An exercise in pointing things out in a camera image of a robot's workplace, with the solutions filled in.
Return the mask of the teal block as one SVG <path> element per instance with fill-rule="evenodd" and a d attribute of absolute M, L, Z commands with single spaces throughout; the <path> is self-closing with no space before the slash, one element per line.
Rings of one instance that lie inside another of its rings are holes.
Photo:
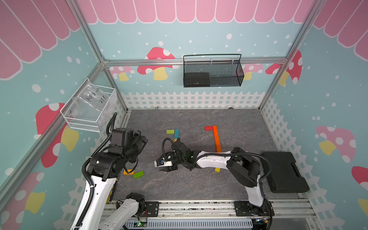
<path fill-rule="evenodd" d="M 175 129 L 174 130 L 174 139 L 178 139 L 179 138 L 179 129 Z"/>

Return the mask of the yellow-orange small block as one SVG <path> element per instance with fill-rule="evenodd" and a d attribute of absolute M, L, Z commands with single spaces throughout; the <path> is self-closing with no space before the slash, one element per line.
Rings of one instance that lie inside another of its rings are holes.
<path fill-rule="evenodd" d="M 123 175 L 133 175 L 134 171 L 123 171 Z"/>

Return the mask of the green block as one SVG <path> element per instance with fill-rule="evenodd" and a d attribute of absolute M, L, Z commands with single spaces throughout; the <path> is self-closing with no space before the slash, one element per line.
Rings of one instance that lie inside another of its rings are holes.
<path fill-rule="evenodd" d="M 143 177 L 143 176 L 144 176 L 144 171 L 135 172 L 135 173 L 133 174 L 133 178 L 134 178 L 134 179 L 138 179 L 138 178 L 141 178 L 141 177 Z"/>
<path fill-rule="evenodd" d="M 175 134 L 175 130 L 174 129 L 166 130 L 166 134 L 167 135 L 174 135 Z"/>

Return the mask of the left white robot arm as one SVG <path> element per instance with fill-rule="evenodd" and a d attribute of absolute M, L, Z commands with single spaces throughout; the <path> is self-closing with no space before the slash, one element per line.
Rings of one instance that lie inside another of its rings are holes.
<path fill-rule="evenodd" d="M 114 128 L 117 113 L 107 124 L 107 138 L 81 168 L 86 188 L 71 229 L 120 230 L 131 217 L 147 217 L 148 209 L 141 194 L 130 193 L 120 207 L 101 221 L 104 206 L 127 163 L 138 164 L 138 155 L 148 140 L 139 130 Z"/>

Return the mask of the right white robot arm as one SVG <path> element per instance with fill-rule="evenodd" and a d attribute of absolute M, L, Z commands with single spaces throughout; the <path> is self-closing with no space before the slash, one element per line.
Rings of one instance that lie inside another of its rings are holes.
<path fill-rule="evenodd" d="M 228 170 L 245 187 L 248 194 L 246 208 L 251 215 L 274 215 L 271 202 L 261 188 L 262 181 L 272 172 L 272 165 L 266 157 L 239 147 L 220 153 L 190 150 L 179 139 L 176 142 L 170 138 L 164 139 L 162 155 L 154 162 L 154 166 L 163 172 L 171 172 L 177 170 L 179 165 L 190 171 L 203 168 Z"/>

